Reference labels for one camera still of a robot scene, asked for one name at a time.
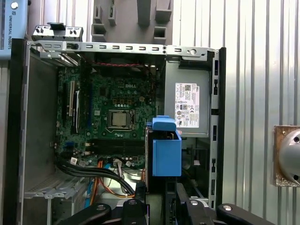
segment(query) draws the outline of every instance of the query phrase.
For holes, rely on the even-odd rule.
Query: blue plastic bracket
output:
[[[157,116],[152,120],[154,131],[174,131],[174,139],[153,140],[153,176],[181,176],[181,137],[174,119]]]

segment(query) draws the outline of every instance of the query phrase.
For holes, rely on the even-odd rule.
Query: motherboard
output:
[[[155,116],[155,77],[144,68],[59,69],[54,148],[62,158],[83,166],[119,158],[142,168],[145,126]]]

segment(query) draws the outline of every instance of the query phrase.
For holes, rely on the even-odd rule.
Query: power supply label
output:
[[[175,84],[175,121],[178,128],[199,127],[199,98],[196,83]]]

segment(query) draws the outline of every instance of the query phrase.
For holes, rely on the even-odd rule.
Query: red wire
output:
[[[137,67],[140,66],[141,64],[139,63],[133,63],[133,64],[112,64],[112,63],[104,63],[104,62],[92,62],[94,64],[98,64],[101,66],[106,66],[106,67]]]

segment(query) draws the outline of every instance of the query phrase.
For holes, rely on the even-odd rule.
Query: cpu socket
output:
[[[134,124],[132,116],[134,110],[109,110],[108,111],[108,128],[131,129]]]

